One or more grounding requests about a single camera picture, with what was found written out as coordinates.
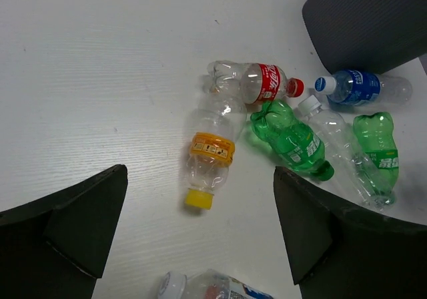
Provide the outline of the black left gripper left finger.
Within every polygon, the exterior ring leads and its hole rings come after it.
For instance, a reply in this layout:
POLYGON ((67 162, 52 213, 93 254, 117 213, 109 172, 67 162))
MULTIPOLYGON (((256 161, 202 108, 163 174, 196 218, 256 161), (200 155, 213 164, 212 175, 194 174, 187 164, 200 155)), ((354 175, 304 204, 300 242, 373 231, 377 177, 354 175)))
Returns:
POLYGON ((91 298, 125 200, 125 165, 1 212, 2 298, 91 298))

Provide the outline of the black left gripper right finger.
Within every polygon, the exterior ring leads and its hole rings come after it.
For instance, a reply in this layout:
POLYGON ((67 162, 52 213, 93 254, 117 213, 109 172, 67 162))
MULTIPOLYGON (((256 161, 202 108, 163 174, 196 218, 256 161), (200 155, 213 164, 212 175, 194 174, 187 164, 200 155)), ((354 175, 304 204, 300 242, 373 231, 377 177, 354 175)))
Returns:
POLYGON ((274 196, 303 298, 425 298, 426 227, 358 206, 278 167, 274 196))

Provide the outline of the clear bottle white cap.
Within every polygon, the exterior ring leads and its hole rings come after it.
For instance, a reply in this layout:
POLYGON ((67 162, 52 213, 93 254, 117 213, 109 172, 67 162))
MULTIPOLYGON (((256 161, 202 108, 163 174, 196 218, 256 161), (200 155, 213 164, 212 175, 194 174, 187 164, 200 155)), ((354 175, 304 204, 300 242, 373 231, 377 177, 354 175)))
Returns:
POLYGON ((382 211, 395 202, 394 192, 356 136, 337 112, 324 109, 311 95, 298 104, 304 121, 323 141, 338 195, 368 209, 382 211))

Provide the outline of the green bottle with green cap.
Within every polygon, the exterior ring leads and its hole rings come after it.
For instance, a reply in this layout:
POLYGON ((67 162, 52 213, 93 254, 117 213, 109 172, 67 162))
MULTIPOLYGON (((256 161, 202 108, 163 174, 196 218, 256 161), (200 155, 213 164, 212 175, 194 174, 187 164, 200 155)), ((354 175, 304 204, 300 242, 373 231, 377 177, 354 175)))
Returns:
POLYGON ((250 116, 252 131, 266 142, 285 166, 321 182, 334 175, 325 145, 312 128, 299 120, 283 100, 267 101, 250 116))

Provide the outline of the green bottle without cap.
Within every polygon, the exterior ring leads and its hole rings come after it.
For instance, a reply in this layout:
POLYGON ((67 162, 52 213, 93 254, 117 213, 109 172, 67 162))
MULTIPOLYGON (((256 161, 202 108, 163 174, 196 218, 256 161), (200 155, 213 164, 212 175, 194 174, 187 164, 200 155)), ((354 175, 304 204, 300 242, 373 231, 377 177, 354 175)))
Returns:
POLYGON ((396 201, 399 157, 393 131, 394 122, 388 112, 359 115, 353 120, 353 132, 364 152, 355 164, 356 175, 371 205, 381 210, 396 201))

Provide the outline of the clear bottle blue orange label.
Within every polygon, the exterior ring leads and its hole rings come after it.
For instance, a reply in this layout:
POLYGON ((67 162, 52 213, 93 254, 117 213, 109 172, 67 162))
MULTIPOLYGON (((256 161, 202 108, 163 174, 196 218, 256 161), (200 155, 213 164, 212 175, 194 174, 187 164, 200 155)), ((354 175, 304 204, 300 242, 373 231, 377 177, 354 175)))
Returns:
POLYGON ((157 298, 272 299, 273 296, 256 290, 231 276, 209 269, 191 277, 181 272, 168 272, 161 281, 157 298))

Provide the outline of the clear bottle red label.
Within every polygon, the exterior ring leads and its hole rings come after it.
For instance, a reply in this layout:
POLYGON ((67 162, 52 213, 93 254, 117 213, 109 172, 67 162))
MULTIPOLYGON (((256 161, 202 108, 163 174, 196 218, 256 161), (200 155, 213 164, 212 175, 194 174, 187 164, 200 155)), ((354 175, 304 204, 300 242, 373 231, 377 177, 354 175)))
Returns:
POLYGON ((211 92, 238 97, 247 105, 299 97, 304 92, 302 80, 287 77, 273 64, 221 60, 211 62, 207 72, 212 78, 211 92))

